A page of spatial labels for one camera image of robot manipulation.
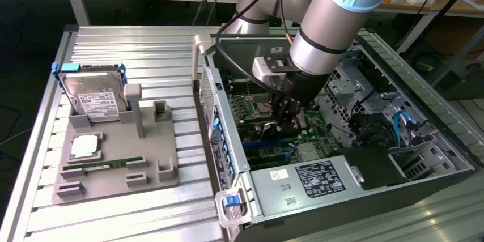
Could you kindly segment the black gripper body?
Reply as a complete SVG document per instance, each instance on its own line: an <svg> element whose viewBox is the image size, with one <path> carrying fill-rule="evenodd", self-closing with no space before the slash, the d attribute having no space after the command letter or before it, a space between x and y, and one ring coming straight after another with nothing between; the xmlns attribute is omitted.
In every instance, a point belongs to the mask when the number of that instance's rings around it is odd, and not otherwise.
<svg viewBox="0 0 484 242"><path fill-rule="evenodd" d="M283 81L283 97L296 100L300 105L308 105L318 97L328 78L330 74L288 73Z"/></svg>

